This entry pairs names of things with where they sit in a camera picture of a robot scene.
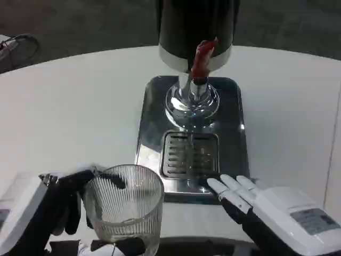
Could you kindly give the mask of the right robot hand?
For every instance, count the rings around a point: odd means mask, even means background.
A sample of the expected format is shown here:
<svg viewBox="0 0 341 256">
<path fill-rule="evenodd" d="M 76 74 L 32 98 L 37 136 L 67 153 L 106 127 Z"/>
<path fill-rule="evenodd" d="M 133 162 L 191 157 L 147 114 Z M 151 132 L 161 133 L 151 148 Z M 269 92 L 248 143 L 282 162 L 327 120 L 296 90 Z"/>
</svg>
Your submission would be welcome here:
<svg viewBox="0 0 341 256">
<path fill-rule="evenodd" d="M 243 175 L 207 185 L 225 212 L 266 255 L 340 255 L 340 223 L 299 189 L 262 189 Z"/>
</svg>

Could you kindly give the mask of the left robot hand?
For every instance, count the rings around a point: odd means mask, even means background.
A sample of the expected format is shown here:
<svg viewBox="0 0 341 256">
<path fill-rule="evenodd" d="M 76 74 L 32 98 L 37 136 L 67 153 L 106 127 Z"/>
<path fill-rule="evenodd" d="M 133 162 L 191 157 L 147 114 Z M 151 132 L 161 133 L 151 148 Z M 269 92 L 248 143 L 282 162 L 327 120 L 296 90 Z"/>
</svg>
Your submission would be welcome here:
<svg viewBox="0 0 341 256">
<path fill-rule="evenodd" d="M 120 175 L 95 165 L 71 172 L 17 175 L 1 197 L 1 255 L 44 255 L 51 235 L 75 234 L 84 189 L 94 178 L 120 190 L 128 186 Z"/>
</svg>

